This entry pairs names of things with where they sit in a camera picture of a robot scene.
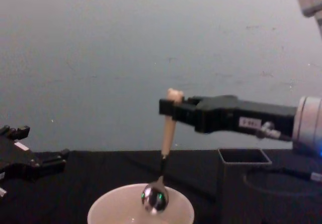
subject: black tablecloth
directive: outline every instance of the black tablecloth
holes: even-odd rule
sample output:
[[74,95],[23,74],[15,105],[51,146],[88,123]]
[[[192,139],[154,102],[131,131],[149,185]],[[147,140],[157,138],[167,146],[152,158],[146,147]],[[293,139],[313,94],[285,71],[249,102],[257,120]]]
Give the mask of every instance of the black tablecloth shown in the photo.
[[[322,172],[322,161],[288,150],[265,152],[274,166]],[[1,183],[8,195],[0,200],[0,223],[87,223],[91,205],[104,193],[123,185],[155,180],[159,155],[157,151],[71,152],[64,173],[44,177],[36,183],[22,180]],[[214,214],[217,159],[217,151],[171,152],[166,185],[191,201],[195,223],[217,223]],[[308,191],[312,187],[290,177],[270,178],[271,185],[288,190]],[[268,196],[265,213],[267,223],[322,223],[322,198]]]

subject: black container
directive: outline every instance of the black container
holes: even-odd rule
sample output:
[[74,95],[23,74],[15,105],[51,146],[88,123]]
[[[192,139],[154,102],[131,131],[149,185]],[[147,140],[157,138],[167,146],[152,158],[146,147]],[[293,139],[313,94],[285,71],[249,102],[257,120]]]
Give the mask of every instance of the black container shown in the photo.
[[[260,224],[265,197],[244,184],[244,174],[253,167],[270,166],[260,148],[220,148],[217,172],[216,214],[221,224]],[[260,180],[264,186],[265,176]]]

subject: white bowl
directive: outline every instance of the white bowl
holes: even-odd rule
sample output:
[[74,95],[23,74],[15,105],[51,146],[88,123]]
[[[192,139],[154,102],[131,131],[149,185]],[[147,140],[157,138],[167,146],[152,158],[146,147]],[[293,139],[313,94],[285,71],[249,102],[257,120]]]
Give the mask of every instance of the white bowl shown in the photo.
[[192,204],[183,194],[169,187],[166,187],[169,203],[165,211],[158,215],[147,213],[141,202],[146,185],[126,185],[101,196],[88,213],[88,224],[193,224]]

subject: gray wall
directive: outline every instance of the gray wall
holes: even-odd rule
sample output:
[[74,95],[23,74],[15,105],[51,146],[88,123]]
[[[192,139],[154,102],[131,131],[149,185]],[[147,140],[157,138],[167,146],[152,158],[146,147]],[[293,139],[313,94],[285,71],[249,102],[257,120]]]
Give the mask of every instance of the gray wall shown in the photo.
[[[297,0],[0,0],[0,123],[35,151],[159,149],[158,100],[321,96],[322,40]],[[178,125],[174,149],[289,148]]]

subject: spoon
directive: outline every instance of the spoon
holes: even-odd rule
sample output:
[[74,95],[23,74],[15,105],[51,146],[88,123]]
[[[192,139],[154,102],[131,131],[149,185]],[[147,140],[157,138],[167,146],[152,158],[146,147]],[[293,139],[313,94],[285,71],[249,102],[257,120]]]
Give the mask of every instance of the spoon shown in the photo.
[[[172,88],[168,89],[168,100],[172,100],[175,103],[180,103],[183,100],[183,96],[183,92],[181,91],[176,91]],[[158,214],[163,212],[169,202],[169,194],[164,185],[164,173],[172,146],[175,129],[176,121],[173,121],[171,117],[166,116],[164,140],[161,151],[162,158],[160,163],[160,177],[157,181],[148,184],[141,195],[143,207],[150,214]]]

